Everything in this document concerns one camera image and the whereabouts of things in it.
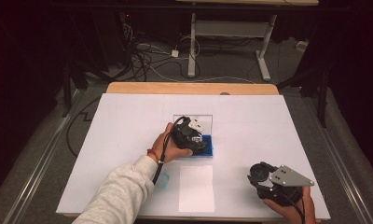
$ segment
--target wooden table edge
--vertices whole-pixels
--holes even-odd
[[[273,84],[112,82],[106,93],[198,94],[198,95],[279,95]]]

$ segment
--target white surface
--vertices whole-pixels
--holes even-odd
[[[175,114],[213,115],[214,156],[165,164],[162,174],[167,178],[157,183],[140,210],[142,217],[279,217],[247,179],[250,167],[261,161],[285,164],[317,183],[280,95],[104,94],[57,213],[81,213],[107,174],[146,154]],[[213,167],[213,213],[179,212],[184,166]],[[311,197],[316,217],[328,219],[319,183],[311,188]]]
[[[181,166],[179,195],[180,212],[213,213],[213,166]]]

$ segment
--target white table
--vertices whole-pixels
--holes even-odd
[[[140,86],[143,93],[107,93],[103,96],[57,213],[67,216],[80,214],[106,175],[120,164],[134,162],[145,154],[167,122],[173,121],[173,115],[179,114],[213,116],[214,156],[211,159],[180,159],[165,164],[162,174],[169,179],[159,185],[157,183],[153,195],[141,208],[139,218],[281,219],[261,202],[256,189],[247,179],[250,167],[261,161],[276,166],[285,164],[317,183],[285,101],[276,91],[272,95],[198,95],[161,94],[155,88],[169,86],[170,91],[174,87],[182,89],[181,92],[195,90],[195,84],[169,84],[123,84],[126,91],[130,88],[138,92],[136,89]],[[204,86],[219,92],[248,87],[262,91],[261,85],[254,84],[198,84],[196,90],[203,90]],[[271,85],[263,86],[263,89],[271,90]],[[191,167],[209,168],[209,171],[196,176],[180,176],[181,172]],[[196,204],[203,203],[214,210],[180,211],[185,205],[180,196],[186,196],[183,193],[188,190],[182,186],[181,179],[195,179],[196,185],[192,186],[199,189],[201,182],[195,177],[209,179],[210,176],[212,180],[208,184],[212,186],[214,199],[202,195]],[[329,219],[318,184],[311,188],[311,196],[316,206],[316,217]]]

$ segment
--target electrical cable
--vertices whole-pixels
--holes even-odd
[[[210,38],[210,37],[207,37],[207,36],[203,36],[203,35],[197,35],[196,38],[200,38],[201,40],[200,41],[200,48],[201,49],[204,49],[204,48],[217,48],[217,51],[214,52],[214,53],[211,53],[211,54],[202,54],[200,53],[202,56],[206,56],[206,57],[213,57],[217,54],[219,54],[223,49],[234,49],[236,47],[245,47],[247,45],[249,45],[253,40],[254,38],[250,38],[250,37],[244,37],[244,38],[224,38],[224,39],[220,39],[218,36],[214,36],[213,38]],[[203,42],[203,40],[207,40],[209,42],[213,42],[215,41],[217,43],[217,46],[214,46],[214,45],[204,45],[204,44],[201,44]],[[232,41],[242,41],[241,43],[239,44],[233,44],[231,43]]]
[[[102,98],[101,96],[94,99],[93,101],[91,101],[90,103],[88,103],[84,108],[82,108],[77,114],[76,116],[73,118],[73,120],[71,120],[71,123],[70,125],[68,126],[67,128],[67,132],[66,132],[66,135],[65,135],[65,139],[66,139],[66,142],[67,142],[67,146],[68,146],[68,149],[70,150],[71,154],[73,154],[76,158],[78,157],[78,155],[73,151],[73,148],[71,147],[71,144],[70,144],[70,137],[69,137],[69,133],[70,133],[70,129],[71,129],[71,126],[73,126],[74,122],[76,121],[76,118],[79,116],[79,115],[85,115],[85,118],[84,118],[84,121],[91,121],[91,119],[87,119],[87,115],[88,115],[88,112],[83,112],[85,109],[87,109],[90,105],[92,105],[94,102],[100,100],[100,98]]]
[[[167,145],[169,144],[169,140],[170,140],[170,133],[174,130],[174,127],[175,125],[178,123],[178,121],[180,121],[181,119],[185,119],[186,117],[185,116],[182,116],[180,118],[178,118],[174,123],[173,123],[173,126],[172,128],[170,129],[170,131],[166,134],[166,136],[164,137],[164,141],[163,141],[163,150],[162,150],[162,154],[160,155],[160,161],[159,161],[159,164],[158,164],[158,170],[157,172],[155,173],[155,176],[154,176],[154,179],[152,180],[152,182],[154,183],[154,185],[157,183],[157,180],[158,180],[158,177],[160,175],[160,171],[161,171],[161,168],[163,166],[163,163],[164,163],[164,159],[166,157],[166,147]]]
[[[197,57],[197,56],[199,55],[199,53],[200,53],[200,44],[199,44],[199,42],[198,42],[197,39],[192,38],[191,36],[187,35],[187,36],[184,36],[183,38],[181,38],[181,39],[178,41],[178,44],[181,44],[181,41],[183,41],[183,40],[185,40],[185,39],[187,39],[187,38],[189,38],[189,39],[195,41],[195,43],[198,45],[198,52],[197,52],[196,55],[195,55],[195,57]]]
[[[167,54],[167,55],[170,55],[170,53],[166,52],[164,49],[161,49],[161,48],[159,48],[159,47],[153,46],[153,45],[151,45],[151,44],[143,44],[143,43],[139,43],[139,44],[137,44],[137,47],[140,46],[140,45],[142,45],[142,46],[149,46],[148,49],[140,49],[140,50],[142,50],[142,51],[147,51],[147,52],[150,52],[150,53],[158,53],[158,54]],[[161,51],[159,51],[159,52],[157,52],[157,51],[148,51],[148,50],[151,49],[151,48],[154,48],[154,49],[160,49]]]
[[[132,28],[131,28],[128,24],[126,24],[126,23],[123,23],[122,26],[126,26],[126,27],[128,28],[127,33],[126,33],[126,36],[125,36],[126,40],[129,39],[129,41],[128,41],[129,43],[128,43],[127,46],[126,46],[126,49],[127,49],[127,48],[131,45],[131,42],[132,42],[132,39],[133,39],[133,30],[132,30]]]
[[[172,79],[172,78],[169,78],[169,77],[164,77],[161,73],[159,73],[155,68],[149,66],[149,68],[154,71],[159,77],[163,78],[163,79],[166,79],[168,81],[173,81],[173,82],[180,82],[180,83],[193,83],[193,82],[205,82],[205,81],[211,81],[211,80],[217,80],[217,79],[222,79],[222,78],[229,78],[229,79],[237,79],[237,80],[241,80],[241,81],[245,81],[245,82],[249,82],[249,83],[253,83],[253,84],[256,84],[255,82],[253,81],[250,81],[248,79],[244,79],[244,78],[241,78],[241,77],[211,77],[211,78],[205,78],[205,79],[200,79],[200,80],[193,80],[193,81],[180,81],[180,80],[176,80],[176,79]]]
[[[300,219],[302,220],[302,224],[305,224],[305,213],[303,212],[302,213],[302,211],[300,211],[300,208],[288,197],[288,196],[286,196],[284,193],[282,193],[282,192],[278,192],[280,195],[282,195],[282,197],[284,197],[288,202],[290,202],[291,204],[292,204],[292,206],[294,206],[295,207],[295,209],[297,210],[297,213],[299,214],[299,216],[300,216]]]

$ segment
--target white desk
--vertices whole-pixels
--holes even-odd
[[[185,86],[193,90],[193,85],[172,84],[169,89],[172,86]],[[156,85],[142,86],[152,88]],[[208,84],[206,87],[220,90],[226,86]],[[236,90],[240,87],[257,87],[259,90],[260,87],[245,84],[228,86]],[[105,94],[99,104],[57,213],[68,216],[80,214],[106,175],[121,163],[134,162],[145,154],[163,127],[173,121],[173,115],[176,114],[213,115],[214,157],[188,158],[165,164],[162,173],[169,180],[155,188],[153,195],[141,208],[139,217],[277,220],[280,216],[262,203],[256,195],[256,189],[247,179],[250,167],[261,161],[277,166],[286,164],[317,182],[280,95],[112,93]],[[183,203],[179,201],[180,172],[188,166],[212,168],[213,212],[180,212],[180,204]],[[317,218],[328,219],[329,214],[318,184],[311,188],[311,196],[315,202]],[[203,200],[204,197],[196,203],[202,203]]]
[[[213,4],[253,4],[253,5],[275,5],[275,6],[317,6],[318,0],[177,0],[181,2],[213,3]],[[271,32],[277,15],[271,15],[269,22],[247,22],[247,21],[199,21],[196,20],[196,13],[192,13],[190,32],[190,51],[188,72],[189,77],[195,76],[196,64],[196,35],[221,35],[241,37],[263,37],[261,50],[256,51],[256,59],[265,81],[270,81],[270,74],[265,62],[265,53],[270,41]]]

